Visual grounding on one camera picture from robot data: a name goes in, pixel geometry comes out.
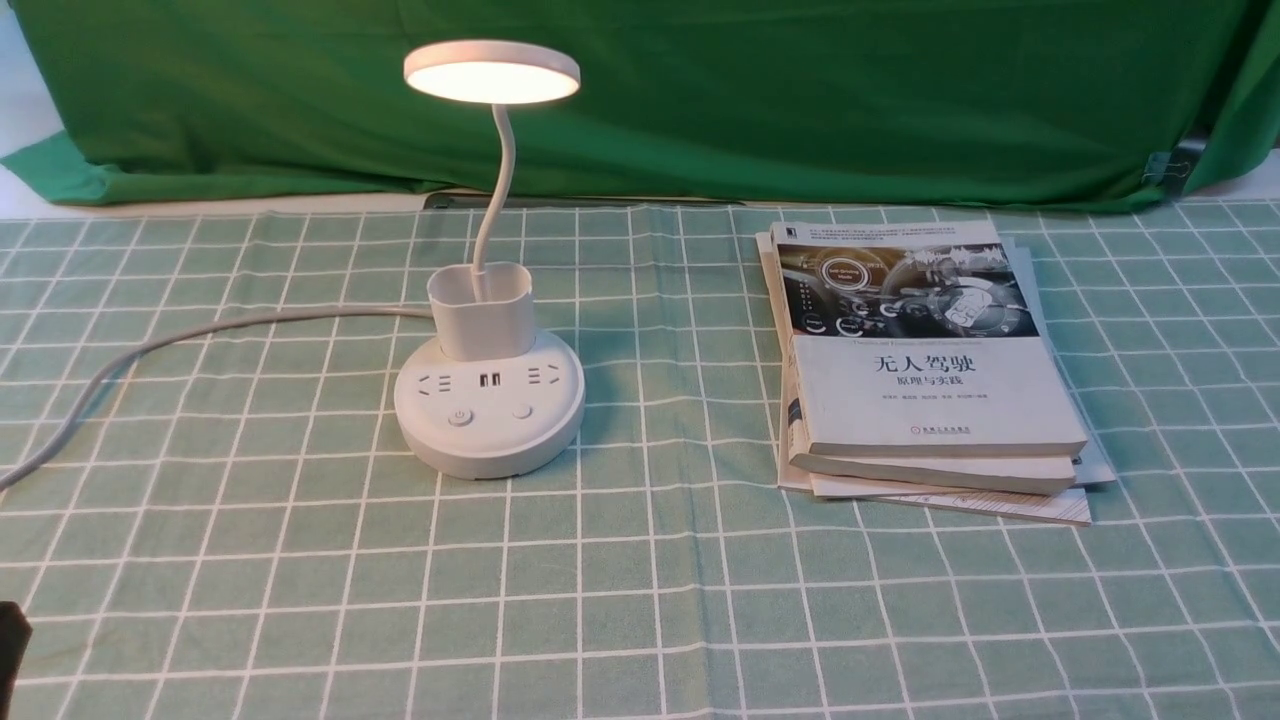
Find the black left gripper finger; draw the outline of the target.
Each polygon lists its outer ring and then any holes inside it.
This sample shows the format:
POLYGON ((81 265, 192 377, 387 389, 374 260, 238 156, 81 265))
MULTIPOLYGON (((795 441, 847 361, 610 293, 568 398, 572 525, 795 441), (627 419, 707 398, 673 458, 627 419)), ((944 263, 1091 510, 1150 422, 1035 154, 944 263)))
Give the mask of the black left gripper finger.
POLYGON ((0 647, 0 719, 8 719, 17 678, 26 656, 33 628, 17 602, 1 602, 0 647))

